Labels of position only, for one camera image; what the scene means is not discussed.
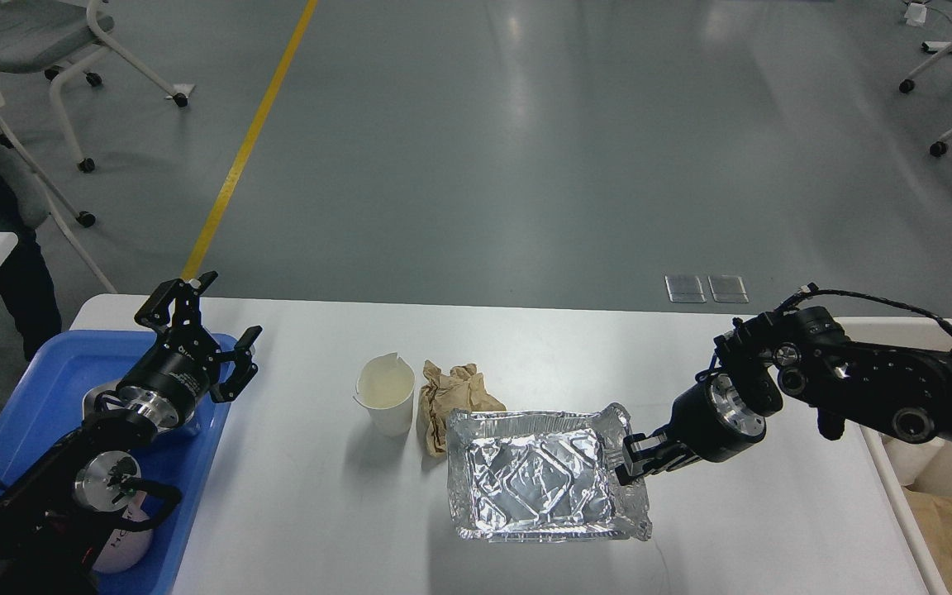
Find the aluminum foil tray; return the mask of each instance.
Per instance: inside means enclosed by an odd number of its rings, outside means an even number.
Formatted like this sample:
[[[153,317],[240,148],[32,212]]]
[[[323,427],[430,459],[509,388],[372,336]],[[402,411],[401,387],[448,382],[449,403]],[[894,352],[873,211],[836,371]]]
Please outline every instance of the aluminum foil tray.
[[[447,489],[458,535],[488,541],[650,538],[645,482],[620,486],[630,415],[453,410]]]

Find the blue bin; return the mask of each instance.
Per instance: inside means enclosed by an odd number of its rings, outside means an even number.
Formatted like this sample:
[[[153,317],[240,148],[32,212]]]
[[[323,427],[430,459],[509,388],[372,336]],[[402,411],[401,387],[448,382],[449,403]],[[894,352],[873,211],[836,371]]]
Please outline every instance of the blue bin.
[[[215,338],[223,350],[234,347],[231,336]],[[43,345],[0,416],[0,479],[12,485],[46,449],[77,428],[83,421],[83,395],[124,376],[154,341],[152,332],[68,331]],[[233,364],[224,364],[221,377],[232,369]],[[166,433],[148,448],[131,452],[143,478],[178,487],[182,501],[154,530],[152,545],[138,564],[99,576],[101,595],[169,594],[228,413],[230,404],[212,403],[205,395],[188,432]],[[159,506],[155,498],[149,500],[150,509]]]

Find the white paper cup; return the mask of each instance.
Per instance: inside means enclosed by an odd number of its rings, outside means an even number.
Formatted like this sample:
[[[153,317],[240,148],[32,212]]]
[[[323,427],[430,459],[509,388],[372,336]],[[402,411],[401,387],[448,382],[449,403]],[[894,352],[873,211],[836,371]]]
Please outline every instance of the white paper cup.
[[[399,354],[373,358],[355,384],[355,402],[385,436],[401,436],[413,422],[413,369]]]

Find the floor stripe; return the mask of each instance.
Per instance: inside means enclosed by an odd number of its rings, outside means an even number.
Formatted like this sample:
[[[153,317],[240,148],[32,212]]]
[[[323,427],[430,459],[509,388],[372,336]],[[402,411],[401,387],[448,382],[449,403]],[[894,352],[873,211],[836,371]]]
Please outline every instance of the floor stripe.
[[[314,7],[317,7],[318,0],[307,0],[307,6],[303,8],[303,14],[299,17],[299,23],[296,23],[296,29],[292,31],[292,38],[288,39],[288,46],[281,54],[281,60],[278,62],[277,70],[274,71],[274,78],[264,93],[264,99],[259,102],[259,109],[256,110],[256,116],[252,118],[252,124],[249,125],[249,131],[245,133],[245,142],[241,143],[241,148],[237,151],[237,157],[234,158],[234,164],[230,167],[230,173],[226,174],[226,180],[223,181],[222,188],[219,189],[219,196],[212,206],[211,213],[208,213],[208,219],[204,222],[204,229],[201,229],[201,235],[197,237],[197,242],[193,245],[193,251],[189,253],[189,259],[186,260],[186,267],[182,269],[182,278],[196,278],[204,256],[208,252],[209,245],[212,245],[212,238],[215,237],[216,230],[219,229],[219,222],[222,221],[222,215],[226,207],[230,204],[231,197],[234,196],[234,188],[237,181],[241,180],[241,174],[245,172],[245,165],[249,162],[249,155],[252,155],[252,148],[259,139],[259,133],[264,129],[264,123],[274,105],[274,99],[277,98],[277,92],[281,88],[281,82],[284,75],[288,72],[288,65],[292,63],[292,57],[296,54],[296,48],[303,39],[303,32],[307,30],[307,23],[311,21],[311,15],[314,14]]]

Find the dark pants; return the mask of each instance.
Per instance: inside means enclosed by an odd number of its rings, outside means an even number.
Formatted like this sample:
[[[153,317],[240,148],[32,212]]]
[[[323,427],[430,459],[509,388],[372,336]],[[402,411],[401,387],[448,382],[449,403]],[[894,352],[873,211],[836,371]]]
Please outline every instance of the dark pants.
[[[31,360],[46,340],[61,332],[61,315],[35,231],[24,226],[17,197],[1,177],[0,232],[17,234],[17,247],[0,267],[0,295],[23,336],[24,359]]]

